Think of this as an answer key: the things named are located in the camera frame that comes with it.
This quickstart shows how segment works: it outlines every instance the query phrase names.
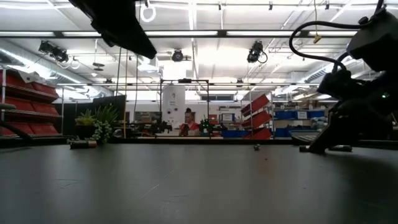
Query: white cylindrical tank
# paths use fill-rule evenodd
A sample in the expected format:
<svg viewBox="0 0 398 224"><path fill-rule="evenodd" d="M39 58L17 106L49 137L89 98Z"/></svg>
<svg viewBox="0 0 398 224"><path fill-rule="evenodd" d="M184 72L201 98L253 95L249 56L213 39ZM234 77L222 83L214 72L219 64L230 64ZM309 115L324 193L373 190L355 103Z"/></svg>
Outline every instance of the white cylindrical tank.
<svg viewBox="0 0 398 224"><path fill-rule="evenodd" d="M169 85L163 89L162 120L173 128L185 122L185 86Z"/></svg>

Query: small object on table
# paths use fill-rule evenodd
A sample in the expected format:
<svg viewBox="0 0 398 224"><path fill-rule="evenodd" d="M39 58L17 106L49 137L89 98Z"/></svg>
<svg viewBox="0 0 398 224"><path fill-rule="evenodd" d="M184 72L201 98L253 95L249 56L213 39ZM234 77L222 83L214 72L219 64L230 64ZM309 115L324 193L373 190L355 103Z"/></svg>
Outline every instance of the small object on table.
<svg viewBox="0 0 398 224"><path fill-rule="evenodd" d="M255 151L259 151L259 150L260 150L260 144L254 145L254 150L255 150Z"/></svg>
<svg viewBox="0 0 398 224"><path fill-rule="evenodd" d="M94 149L96 147L96 141L79 140L70 142L70 149Z"/></svg>
<svg viewBox="0 0 398 224"><path fill-rule="evenodd" d="M329 151L336 151L336 152L352 152L352 146L333 146L329 148Z"/></svg>
<svg viewBox="0 0 398 224"><path fill-rule="evenodd" d="M335 151L335 152L352 152L353 151L352 146L333 146L328 149L329 149L329 151ZM309 146L300 146L299 150L300 150L300 152L311 152Z"/></svg>

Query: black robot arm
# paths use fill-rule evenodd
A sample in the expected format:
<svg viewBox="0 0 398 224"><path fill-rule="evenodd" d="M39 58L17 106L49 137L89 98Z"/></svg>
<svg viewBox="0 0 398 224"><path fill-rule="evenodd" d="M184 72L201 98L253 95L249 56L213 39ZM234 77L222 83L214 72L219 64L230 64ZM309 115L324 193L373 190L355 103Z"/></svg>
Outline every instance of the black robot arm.
<svg viewBox="0 0 398 224"><path fill-rule="evenodd" d="M374 15L370 19L363 17L358 25L313 21L298 27L290 37L289 46L295 54L335 64L317 91L339 102L329 112L328 126L307 151L323 154L326 148L354 143L360 135L383 138L391 133L392 122L388 115L398 107L395 103L398 100L398 75L397 62L390 55L398 51L398 20L382 5L383 0L379 0ZM303 28L313 25L358 29L358 32L351 39L347 52L338 59L303 54L294 49L293 38ZM371 69L382 73L372 81L353 79L342 63L348 56L363 59Z"/></svg>

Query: ceiling beam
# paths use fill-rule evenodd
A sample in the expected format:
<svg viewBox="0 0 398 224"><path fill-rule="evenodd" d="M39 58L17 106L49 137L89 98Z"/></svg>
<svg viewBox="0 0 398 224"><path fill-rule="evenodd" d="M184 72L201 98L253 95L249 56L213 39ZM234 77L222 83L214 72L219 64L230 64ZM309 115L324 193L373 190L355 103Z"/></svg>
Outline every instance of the ceiling beam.
<svg viewBox="0 0 398 224"><path fill-rule="evenodd" d="M147 30L150 39L156 38L290 38L294 30ZM323 39L352 38L357 30L320 30ZM315 30L302 30L296 35L313 39ZM0 38L7 39L100 39L92 30L0 30Z"/></svg>

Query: spotlight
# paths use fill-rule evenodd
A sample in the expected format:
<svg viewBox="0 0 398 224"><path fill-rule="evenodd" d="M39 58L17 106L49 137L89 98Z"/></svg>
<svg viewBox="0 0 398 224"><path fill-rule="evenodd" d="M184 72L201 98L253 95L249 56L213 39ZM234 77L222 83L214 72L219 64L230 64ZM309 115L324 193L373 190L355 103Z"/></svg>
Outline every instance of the spotlight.
<svg viewBox="0 0 398 224"><path fill-rule="evenodd" d="M173 62L181 62L184 59L184 54L182 54L182 51L177 49L174 50L174 54L172 56Z"/></svg>
<svg viewBox="0 0 398 224"><path fill-rule="evenodd" d="M42 41L39 47L39 52L49 54L54 47L48 41Z"/></svg>
<svg viewBox="0 0 398 224"><path fill-rule="evenodd" d="M243 80L242 79L238 79L238 80L236 80L236 83L243 83Z"/></svg>
<svg viewBox="0 0 398 224"><path fill-rule="evenodd" d="M104 83L110 84L113 83L111 78L107 78L106 81Z"/></svg>
<svg viewBox="0 0 398 224"><path fill-rule="evenodd" d="M51 45L48 41L42 41L39 47L39 52L49 54L56 61L66 63L69 61L67 50Z"/></svg>
<svg viewBox="0 0 398 224"><path fill-rule="evenodd" d="M249 63L260 62L259 61L260 56L265 55L267 59L264 62L260 63L266 63L268 61L268 55L262 50L263 48L264 46L262 45L261 41L255 41L249 51L248 62Z"/></svg>
<svg viewBox="0 0 398 224"><path fill-rule="evenodd" d="M69 55L67 54L67 50L63 50L58 47L53 48L50 56L61 63L66 63L69 61Z"/></svg>

